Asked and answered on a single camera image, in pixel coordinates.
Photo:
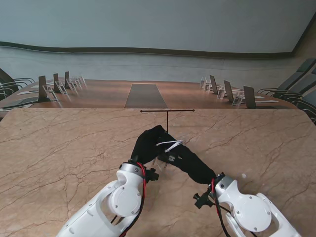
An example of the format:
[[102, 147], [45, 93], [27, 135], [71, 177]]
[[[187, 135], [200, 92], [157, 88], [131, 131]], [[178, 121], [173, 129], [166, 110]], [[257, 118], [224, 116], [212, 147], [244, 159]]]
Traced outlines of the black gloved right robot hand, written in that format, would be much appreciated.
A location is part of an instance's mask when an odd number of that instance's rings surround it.
[[178, 145], [168, 152], [165, 150], [166, 146], [158, 148], [158, 157], [187, 173], [195, 182], [209, 185], [216, 178], [215, 172], [188, 147]]

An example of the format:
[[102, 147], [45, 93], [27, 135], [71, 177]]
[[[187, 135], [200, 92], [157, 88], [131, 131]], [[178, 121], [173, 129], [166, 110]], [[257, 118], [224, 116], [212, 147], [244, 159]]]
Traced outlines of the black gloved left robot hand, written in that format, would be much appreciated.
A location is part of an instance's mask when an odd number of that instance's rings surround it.
[[145, 130], [135, 143], [131, 160], [133, 162], [140, 162], [141, 164], [151, 162], [167, 149], [166, 144], [160, 144], [158, 146], [157, 144], [167, 141], [175, 141], [175, 139], [168, 134], [161, 125]]

